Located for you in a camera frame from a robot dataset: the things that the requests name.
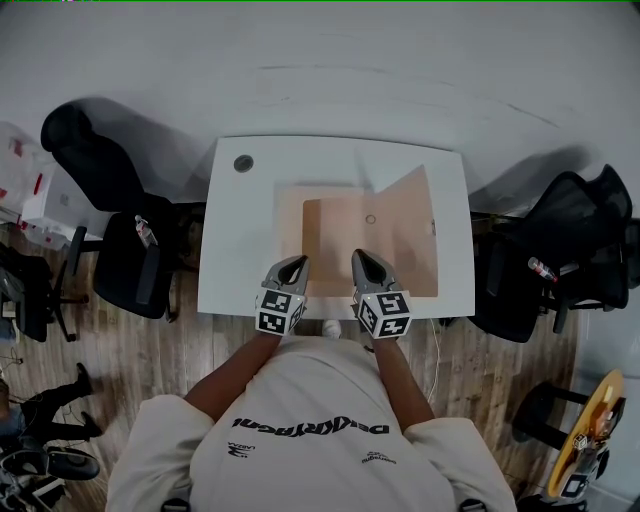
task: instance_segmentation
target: white cable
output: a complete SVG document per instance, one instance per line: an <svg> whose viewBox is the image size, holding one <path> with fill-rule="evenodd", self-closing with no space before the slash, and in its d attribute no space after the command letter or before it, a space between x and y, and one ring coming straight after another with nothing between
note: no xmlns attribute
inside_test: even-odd
<svg viewBox="0 0 640 512"><path fill-rule="evenodd" d="M429 318L429 321L431 322L433 339L436 341L436 350L438 351L438 357L436 358L436 375L433 378L433 386L431 386L431 391L429 391L429 397L427 398L427 400L431 402L431 396L438 386L438 368L440 367L440 343L438 343L438 336L436 336L436 326L433 324L433 320L431 320L431 318Z"/></svg>

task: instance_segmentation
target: chair seat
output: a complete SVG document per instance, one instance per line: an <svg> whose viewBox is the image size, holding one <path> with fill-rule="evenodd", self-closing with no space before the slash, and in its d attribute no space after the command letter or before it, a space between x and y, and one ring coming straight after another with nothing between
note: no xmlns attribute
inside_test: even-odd
<svg viewBox="0 0 640 512"><path fill-rule="evenodd" d="M497 296L487 292L487 276L493 246L506 243L506 254ZM544 280L528 265L528 256L500 235L491 233L480 242L475 258L476 314L469 317L483 331L500 338L529 341L539 314Z"/></svg>
<svg viewBox="0 0 640 512"><path fill-rule="evenodd" d="M148 304L136 301L138 282L146 256L135 229L135 215L116 213L103 236L93 278L95 292L115 306L146 318L160 318L166 308L171 278L178 257L178 223L175 207L165 198L145 194L143 218L158 240L161 272Z"/></svg>

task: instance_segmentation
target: forearm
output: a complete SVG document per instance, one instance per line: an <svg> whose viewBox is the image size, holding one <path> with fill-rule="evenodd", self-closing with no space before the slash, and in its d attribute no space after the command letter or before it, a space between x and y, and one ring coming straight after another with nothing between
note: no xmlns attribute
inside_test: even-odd
<svg viewBox="0 0 640 512"><path fill-rule="evenodd" d="M389 395L389 402L400 429L435 418L431 406L418 387L398 344L393 340L373 340L380 379Z"/></svg>
<svg viewBox="0 0 640 512"><path fill-rule="evenodd" d="M281 339L273 334L256 334L220 368L198 382L185 400L218 421L269 360Z"/></svg>

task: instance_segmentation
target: shirt logo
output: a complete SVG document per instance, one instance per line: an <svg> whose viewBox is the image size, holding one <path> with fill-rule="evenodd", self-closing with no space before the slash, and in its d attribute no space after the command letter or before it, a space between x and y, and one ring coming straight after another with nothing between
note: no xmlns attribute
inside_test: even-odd
<svg viewBox="0 0 640 512"><path fill-rule="evenodd" d="M229 445L229 455L246 459L251 450L255 450L255 446L247 446L246 444L227 443Z"/></svg>
<svg viewBox="0 0 640 512"><path fill-rule="evenodd" d="M362 463L366 464L367 462L371 462L372 460L383 460L385 462L391 462L391 464L396 464L395 460L391 460L384 453L380 453L380 452L367 453L367 456L364 459L362 459Z"/></svg>

